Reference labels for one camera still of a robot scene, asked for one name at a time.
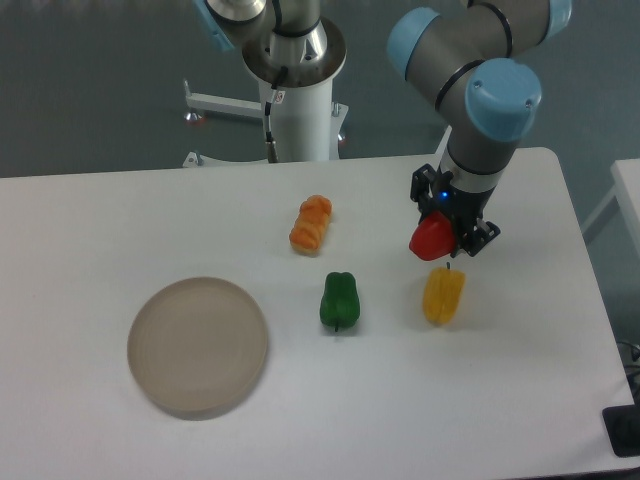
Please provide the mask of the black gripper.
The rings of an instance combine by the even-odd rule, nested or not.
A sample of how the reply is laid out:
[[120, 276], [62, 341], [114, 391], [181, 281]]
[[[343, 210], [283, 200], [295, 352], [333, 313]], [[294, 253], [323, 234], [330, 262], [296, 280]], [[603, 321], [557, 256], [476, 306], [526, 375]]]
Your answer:
[[441, 212], [450, 221], [454, 237], [460, 240], [459, 250], [475, 257], [501, 234], [496, 224], [483, 219], [493, 190], [470, 193], [455, 187], [453, 180], [452, 172], [443, 173], [426, 163], [412, 174], [410, 199], [418, 203], [419, 222], [434, 211]]

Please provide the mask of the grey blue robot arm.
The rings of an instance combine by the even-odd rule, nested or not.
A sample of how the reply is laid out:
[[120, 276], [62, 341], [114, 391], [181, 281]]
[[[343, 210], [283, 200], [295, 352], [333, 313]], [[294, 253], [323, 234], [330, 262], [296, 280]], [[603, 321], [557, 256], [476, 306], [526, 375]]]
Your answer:
[[[339, 122], [332, 86], [346, 42], [316, 1], [199, 1], [208, 36], [239, 49], [259, 86], [257, 115], [271, 163], [326, 161]], [[484, 209], [521, 139], [534, 123], [542, 92], [515, 56], [564, 29], [568, 1], [470, 1], [446, 19], [428, 7], [392, 28], [387, 55], [446, 120], [450, 134], [437, 166], [412, 176], [420, 219], [410, 250], [424, 261], [478, 254], [499, 234]]]

